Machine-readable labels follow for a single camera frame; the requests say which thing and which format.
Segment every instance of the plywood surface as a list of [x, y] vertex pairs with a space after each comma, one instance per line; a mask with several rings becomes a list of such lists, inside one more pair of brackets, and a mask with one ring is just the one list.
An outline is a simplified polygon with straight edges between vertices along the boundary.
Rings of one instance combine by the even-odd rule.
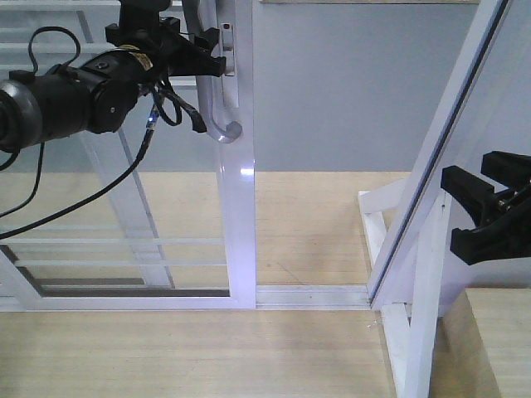
[[2, 313], [2, 398], [393, 397], [370, 312]]
[[365, 284], [358, 191], [406, 172], [258, 172], [259, 284]]
[[448, 338], [437, 323], [435, 349], [430, 379], [430, 398], [468, 398], [459, 380], [459, 370], [452, 356]]
[[[358, 209], [358, 191], [370, 191], [404, 172], [258, 172], [256, 174], [256, 234], [259, 284], [364, 284], [369, 259]], [[3, 174], [0, 206], [18, 203], [32, 186], [32, 174]], [[163, 238], [222, 238], [222, 213], [213, 172], [145, 172], [141, 174], [150, 210]], [[35, 201], [2, 220], [21, 226], [62, 209], [100, 189], [91, 173], [45, 173]], [[124, 233], [107, 197], [54, 223], [69, 230], [32, 231], [25, 236], [116, 238]], [[95, 226], [72, 230], [72, 226]], [[22, 260], [133, 260], [127, 246], [115, 252], [99, 247], [84, 252], [22, 252]], [[165, 246], [169, 261], [225, 261], [222, 245]], [[65, 269], [39, 269], [40, 277], [60, 278]], [[76, 271], [71, 269], [68, 275]], [[100, 269], [102, 277], [134, 277], [136, 272]], [[182, 285], [216, 284], [219, 272], [182, 272]], [[82, 278], [85, 271], [80, 270]], [[226, 285], [226, 273], [217, 285]]]
[[470, 397], [531, 391], [531, 289], [467, 289], [445, 316]]

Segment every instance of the electrical wire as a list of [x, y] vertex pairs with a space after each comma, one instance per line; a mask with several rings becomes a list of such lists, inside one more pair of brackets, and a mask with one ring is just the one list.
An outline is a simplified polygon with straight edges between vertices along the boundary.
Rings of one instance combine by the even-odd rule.
[[[177, 102], [177, 100], [173, 97], [170, 97], [168, 95], [168, 92], [173, 90], [173, 88], [170, 86], [170, 90], [166, 89], [164, 87], [164, 83], [162, 81], [159, 81], [157, 83], [157, 87], [152, 86], [150, 87], [151, 95], [153, 96], [153, 101], [155, 103], [155, 106], [157, 106], [157, 109], [160, 113], [160, 117], [163, 118], [164, 122], [169, 124], [170, 126], [179, 126], [180, 123], [183, 122], [183, 112], [181, 111], [181, 106]], [[175, 109], [175, 120], [171, 120], [166, 111], [163, 107], [164, 99], [169, 99], [172, 104], [173, 108]]]
[[165, 75], [158, 82], [158, 95], [162, 96], [163, 98], [167, 98], [172, 102], [173, 107], [175, 108], [175, 114], [178, 116], [177, 122], [173, 122], [172, 120], [168, 121], [167, 119], [169, 119], [169, 117], [166, 115], [166, 113], [161, 112], [161, 117], [166, 123], [182, 123], [183, 113], [181, 112], [181, 110], [184, 110], [190, 117], [190, 120], [192, 120], [192, 130], [197, 131], [198, 133], [206, 133], [207, 126], [205, 125], [202, 116], [199, 114], [199, 112], [197, 112], [197, 109], [195, 109], [193, 106], [191, 106], [184, 99], [177, 95], [177, 93], [173, 89], [172, 84], [169, 81], [168, 75]]
[[64, 70], [70, 63], [75, 61], [81, 53], [81, 44], [80, 41], [77, 39], [76, 35], [72, 32], [70, 32], [68, 29], [64, 27], [40, 27], [36, 31], [33, 32], [32, 38], [30, 39], [28, 45], [27, 45], [27, 52], [30, 56], [30, 60], [32, 60], [33, 64], [33, 75], [35, 75], [39, 71], [39, 64], [37, 60], [35, 59], [35, 55], [33, 54], [33, 41], [35, 40], [35, 37], [40, 35], [44, 32], [60, 32], [66, 34], [70, 39], [74, 41], [74, 44], [76, 45], [76, 53], [72, 58], [70, 58], [68, 61], [61, 64], [61, 69]]
[[66, 209], [63, 209], [61, 211], [58, 211], [54, 214], [49, 215], [48, 217], [42, 218], [39, 221], [32, 222], [31, 224], [28, 224], [26, 226], [22, 226], [20, 228], [17, 228], [15, 230], [4, 232], [3, 234], [0, 234], [0, 240], [11, 238], [15, 235], [19, 235], [23, 232], [28, 232], [34, 228], [37, 228], [38, 226], [43, 226], [44, 224], [54, 221], [58, 219], [59, 217], [63, 217], [69, 213], [72, 213], [73, 211], [79, 209], [80, 207], [83, 207], [85, 205], [88, 205], [89, 203], [95, 201], [96, 199], [102, 197], [104, 194], [106, 194], [108, 191], [116, 187], [118, 184], [120, 184], [129, 174], [131, 174], [134, 169], [142, 162], [142, 159], [144, 159], [144, 156], [146, 152], [148, 152], [149, 144], [151, 142], [151, 138], [153, 137], [153, 132], [155, 125], [157, 123], [157, 119], [159, 117], [158, 108], [156, 105], [153, 105], [153, 108], [151, 110], [151, 114], [149, 116], [149, 122], [146, 126], [146, 133], [144, 135], [144, 139], [142, 140], [142, 143], [140, 144], [139, 152], [136, 155], [136, 158], [131, 163], [131, 165], [122, 173], [120, 174], [114, 181], [112, 181], [111, 184], [109, 184], [107, 187], [99, 190], [95, 194], [87, 197], [86, 199], [82, 201], [78, 201], [77, 203], [67, 207]]
[[13, 152], [11, 154], [11, 156], [9, 157], [9, 159], [4, 162], [1, 166], [0, 166], [0, 172], [4, 171], [5, 169], [7, 169], [9, 166], [11, 166], [12, 164], [15, 163], [15, 161], [17, 160], [18, 158], [18, 154], [20, 153], [20, 150], [17, 150], [16, 152]]
[[23, 207], [26, 207], [28, 204], [30, 204], [30, 202], [33, 200], [33, 198], [37, 194], [37, 190], [39, 189], [39, 182], [41, 181], [43, 158], [44, 158], [44, 143], [41, 143], [41, 149], [39, 151], [39, 160], [37, 162], [37, 173], [36, 173], [36, 176], [35, 176], [35, 183], [33, 184], [32, 193], [20, 205], [18, 205], [16, 207], [13, 207], [12, 209], [7, 210], [7, 211], [5, 211], [3, 213], [0, 213], [0, 218], [8, 216], [8, 215], [14, 213], [15, 211], [21, 210]]

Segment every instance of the glass pane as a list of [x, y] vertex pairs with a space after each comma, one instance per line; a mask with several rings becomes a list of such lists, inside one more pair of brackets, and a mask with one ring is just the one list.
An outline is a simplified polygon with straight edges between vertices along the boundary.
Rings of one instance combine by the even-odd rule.
[[358, 191], [408, 176], [475, 9], [254, 10], [259, 284], [367, 283]]
[[[525, 210], [529, 166], [524, 160], [511, 160], [512, 154], [531, 155], [529, 16], [531, 2], [510, 3], [441, 156], [451, 162], [443, 167], [457, 166], [478, 178], [475, 183], [494, 189], [476, 193], [480, 190], [474, 181], [459, 174], [449, 173], [443, 180], [455, 199], [448, 227], [452, 256], [445, 261], [452, 269], [451, 281], [444, 283], [451, 286], [446, 302], [469, 285], [527, 287], [531, 282]], [[472, 203], [482, 207], [474, 210]], [[464, 237], [455, 229], [470, 234]]]
[[[195, 90], [181, 95], [192, 104], [197, 102]], [[150, 99], [141, 99], [123, 132], [90, 138], [123, 152], [125, 137], [134, 157], [151, 105]], [[102, 176], [93, 168], [94, 159], [85, 150], [83, 139], [87, 134], [91, 133], [46, 144], [37, 196], [21, 211], [4, 217], [1, 231], [40, 220], [104, 186]], [[140, 191], [132, 192], [145, 200], [136, 211], [149, 212], [142, 229], [132, 231], [127, 227], [128, 216], [135, 218], [138, 214], [124, 214], [121, 207], [127, 207], [131, 197], [122, 192], [103, 196], [3, 242], [16, 256], [16, 266], [44, 288], [43, 294], [71, 295], [80, 289], [114, 294], [119, 288], [120, 292], [139, 289], [137, 294], [142, 295], [142, 289], [161, 288], [146, 279], [154, 269], [170, 284], [163, 288], [175, 294], [181, 289], [192, 294], [194, 289], [228, 290], [216, 175], [217, 143], [206, 134], [194, 133], [188, 121], [177, 128], [161, 121], [152, 142], [136, 180]], [[107, 164], [104, 156], [99, 157], [103, 166]], [[32, 190], [37, 157], [37, 147], [23, 150], [17, 163], [0, 174], [0, 211], [22, 202]], [[114, 179], [123, 171], [117, 167], [105, 169], [103, 177]]]

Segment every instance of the white aluminum frame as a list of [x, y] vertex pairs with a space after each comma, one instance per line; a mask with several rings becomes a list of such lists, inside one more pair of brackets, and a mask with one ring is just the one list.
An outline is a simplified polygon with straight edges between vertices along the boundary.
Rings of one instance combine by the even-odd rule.
[[406, 378], [399, 398], [427, 398], [430, 391], [450, 203], [450, 195], [440, 192], [419, 235]]
[[[35, 10], [34, 7], [43, 6], [50, 11], [59, 2], [0, 2], [0, 11]], [[82, 7], [96, 5], [96, 2], [71, 2], [69, 11], [82, 11]], [[178, 11], [182, 11], [181, 2], [173, 2]], [[241, 126], [242, 134], [238, 140], [230, 145], [220, 143], [218, 185], [222, 199], [222, 214], [224, 218], [225, 246], [227, 255], [230, 297], [42, 297], [28, 280], [17, 270], [4, 253], [0, 253], [0, 280], [10, 286], [10, 290], [17, 300], [29, 310], [155, 310], [155, 309], [222, 309], [222, 308], [255, 308], [256, 307], [256, 238], [255, 238], [255, 188], [254, 188], [254, 151], [253, 151], [253, 74], [252, 74], [252, 4], [248, 0], [230, 0], [215, 4], [213, 1], [203, 1], [206, 8], [202, 15], [207, 26], [217, 26], [219, 23], [230, 22], [234, 27], [234, 41], [236, 43], [235, 62], [236, 76], [232, 76], [230, 84], [237, 90], [237, 97], [243, 99], [238, 108], [228, 109], [223, 100], [210, 98], [221, 95], [221, 90], [227, 86], [216, 85], [207, 90], [198, 87], [200, 104], [212, 104], [206, 120], [209, 129], [218, 129], [217, 118], [222, 118], [227, 124], [236, 123]], [[26, 240], [11, 239], [2, 243], [24, 243]], [[39, 240], [45, 243], [75, 243], [75, 240]], [[112, 240], [100, 240], [100, 243]], [[167, 240], [157, 239], [156, 236], [144, 236], [137, 239], [124, 240], [127, 245], [167, 243]], [[179, 240], [176, 244], [198, 243], [217, 244], [219, 240]], [[155, 268], [165, 266], [161, 260]], [[147, 271], [153, 265], [145, 267]]]

